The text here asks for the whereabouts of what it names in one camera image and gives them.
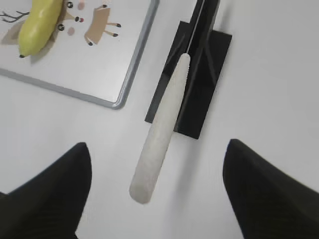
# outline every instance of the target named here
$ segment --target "white textured rod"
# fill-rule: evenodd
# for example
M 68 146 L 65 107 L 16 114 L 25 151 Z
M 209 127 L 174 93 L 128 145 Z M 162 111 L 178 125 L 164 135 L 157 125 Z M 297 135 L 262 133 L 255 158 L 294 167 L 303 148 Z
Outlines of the white textured rod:
M 190 56 L 183 54 L 169 81 L 130 186 L 131 197 L 141 204 L 151 200 L 180 106 L 184 97 Z

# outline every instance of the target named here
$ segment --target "gray frame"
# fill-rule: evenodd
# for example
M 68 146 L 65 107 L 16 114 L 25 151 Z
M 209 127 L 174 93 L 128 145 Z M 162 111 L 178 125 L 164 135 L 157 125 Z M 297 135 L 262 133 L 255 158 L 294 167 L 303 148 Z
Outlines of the gray frame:
M 128 71 L 126 73 L 119 97 L 118 97 L 116 102 L 106 101 L 106 100 L 103 100 L 103 99 L 98 98 L 98 97 L 83 94 L 83 93 L 78 92 L 78 91 L 64 88 L 62 86 L 57 86 L 55 84 L 44 82 L 44 81 L 41 81 L 41 80 L 36 79 L 36 78 L 24 76 L 22 74 L 18 74 L 16 72 L 9 71 L 9 70 L 2 69 L 2 68 L 0 68 L 0 75 L 6 76 L 9 78 L 18 80 L 18 81 L 22 81 L 22 82 L 25 82 L 28 84 L 32 84 L 35 86 L 39 86 L 39 87 L 42 87 L 44 89 L 56 91 L 56 92 L 64 94 L 64 95 L 72 96 L 72 97 L 78 98 L 80 100 L 95 103 L 97 105 L 101 105 L 104 107 L 112 108 L 115 110 L 120 109 L 125 105 L 127 97 L 129 95 L 129 92 L 130 92 L 137 68 L 139 66 L 139 63 L 140 63 L 140 60 L 142 57 L 142 53 L 143 53 L 147 38 L 149 36 L 149 32 L 151 30 L 151 26 L 152 26 L 152 23 L 153 23 L 153 20 L 154 20 L 159 3 L 160 3 L 160 0 L 152 0 L 151 1 L 150 7 L 148 9 L 148 12 L 147 12 L 147 15 L 146 15 L 139 39 L 138 39 L 138 42 L 136 44 L 136 47 L 135 47 L 135 50 L 134 50 L 134 53 L 133 53 L 133 56 L 132 56 L 132 59 L 131 59 L 131 62 L 130 62 L 129 68 L 128 68 Z

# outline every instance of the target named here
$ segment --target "cartoon branch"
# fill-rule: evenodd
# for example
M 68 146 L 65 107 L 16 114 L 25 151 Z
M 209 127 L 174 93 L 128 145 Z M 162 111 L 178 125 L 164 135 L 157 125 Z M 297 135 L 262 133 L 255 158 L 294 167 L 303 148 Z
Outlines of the cartoon branch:
M 20 11 L 16 11 L 16 12 L 19 13 L 20 16 L 17 16 L 17 17 L 15 17 L 15 16 L 10 16 L 10 15 L 6 14 L 4 11 L 2 11 L 2 14 L 0 14 L 0 16 L 4 16 L 4 17 L 13 19 L 13 20 L 7 20 L 7 19 L 5 19 L 5 18 L 3 17 L 3 18 L 2 18 L 2 21 L 8 22 L 8 23 L 13 23 L 13 22 L 16 22 L 16 21 L 20 20 L 20 19 L 23 18 L 24 16 L 27 16 L 27 15 L 30 14 L 30 12 L 25 12 L 25 13 L 20 12 Z

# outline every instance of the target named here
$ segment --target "cartoon eye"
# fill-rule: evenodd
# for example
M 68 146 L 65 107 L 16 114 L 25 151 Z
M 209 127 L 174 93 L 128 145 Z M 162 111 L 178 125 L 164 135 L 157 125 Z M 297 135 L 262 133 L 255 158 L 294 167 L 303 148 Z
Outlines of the cartoon eye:
M 68 7 L 68 8 L 73 8 L 73 2 L 69 1 L 69 2 L 67 3 L 67 7 Z
M 63 24 L 58 25 L 58 30 L 59 31 L 64 31 L 64 25 Z

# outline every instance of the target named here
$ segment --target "cartoon deer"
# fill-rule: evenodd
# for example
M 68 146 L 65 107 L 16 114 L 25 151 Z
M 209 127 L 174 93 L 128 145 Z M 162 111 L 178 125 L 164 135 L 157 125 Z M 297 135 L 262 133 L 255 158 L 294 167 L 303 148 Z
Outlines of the cartoon deer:
M 51 48 L 53 45 L 52 43 L 55 42 L 55 39 L 57 38 L 58 32 L 65 30 L 65 26 L 63 24 L 64 21 L 73 20 L 75 22 L 84 22 L 84 18 L 78 17 L 78 16 L 73 16 L 68 12 L 68 8 L 71 9 L 73 7 L 74 7 L 74 4 L 72 1 L 68 1 L 68 2 L 65 1 L 64 2 L 63 8 L 61 11 L 61 15 L 58 19 L 57 30 L 54 31 L 54 33 L 52 34 L 50 44 L 48 44 L 46 48 Z M 83 10 L 84 7 L 85 7 L 84 0 L 79 0 L 78 9 Z M 22 21 L 19 21 L 19 20 L 22 19 L 23 17 L 29 15 L 30 13 L 29 12 L 20 12 L 20 11 L 16 11 L 16 12 L 19 14 L 18 16 L 11 16 L 5 12 L 2 12 L 2 14 L 0 14 L 0 16 L 2 16 L 2 21 L 4 21 L 4 22 L 7 22 L 7 23 L 17 22 L 8 31 L 6 36 L 2 39 L 2 41 L 1 41 L 2 44 L 17 45 L 18 35 L 19 35 L 21 27 L 24 23 L 24 20 L 22 20 Z M 88 29 L 88 31 L 84 35 L 86 42 L 90 46 L 93 46 L 92 42 L 94 42 L 95 44 L 98 44 L 103 36 L 103 33 L 109 34 L 110 36 L 113 36 L 113 37 L 118 36 L 118 34 L 111 33 L 105 29 L 107 25 L 122 27 L 119 23 L 110 23 L 109 22 L 110 12 L 111 12 L 111 9 L 108 8 L 106 4 L 94 9 L 92 24 L 91 24 L 90 28 Z M 70 36 L 73 35 L 74 32 L 75 32 L 75 30 L 73 27 L 68 29 L 68 34 Z
M 99 41 L 101 40 L 103 33 L 109 34 L 110 36 L 113 36 L 113 37 L 118 36 L 118 34 L 116 33 L 111 33 L 105 30 L 107 25 L 122 27 L 119 23 L 109 22 L 110 12 L 111 12 L 111 9 L 108 8 L 106 4 L 94 9 L 92 24 L 84 35 L 86 42 L 90 46 L 93 46 L 92 42 L 94 42 L 97 45 Z
M 58 24 L 57 24 L 57 29 L 53 32 L 52 37 L 50 39 L 50 42 L 54 42 L 55 39 L 57 38 L 58 32 L 59 31 L 63 31 L 64 30 L 64 25 L 63 22 L 66 20 L 74 20 L 75 22 L 84 22 L 84 18 L 81 17 L 75 17 L 72 16 L 69 12 L 68 12 L 68 8 L 73 8 L 74 4 L 71 1 L 68 2 L 64 2 L 63 4 L 63 8 L 61 11 L 61 15 L 58 19 Z M 78 9 L 82 10 L 84 8 L 84 0 L 80 0 L 79 4 L 78 4 Z M 16 11 L 19 15 L 18 16 L 11 16 L 7 13 L 5 13 L 4 11 L 2 12 L 2 14 L 0 14 L 0 16 L 2 16 L 2 21 L 7 22 L 7 23 L 15 23 L 17 22 L 6 34 L 6 36 L 4 36 L 4 38 L 2 39 L 1 43 L 5 44 L 5 45 L 17 45 L 17 39 L 19 36 L 19 32 L 22 28 L 22 25 L 24 24 L 24 20 L 21 20 L 23 17 L 27 16 L 30 14 L 30 12 L 20 12 L 20 11 Z M 70 28 L 68 31 L 69 35 L 73 35 L 74 33 L 74 29 Z

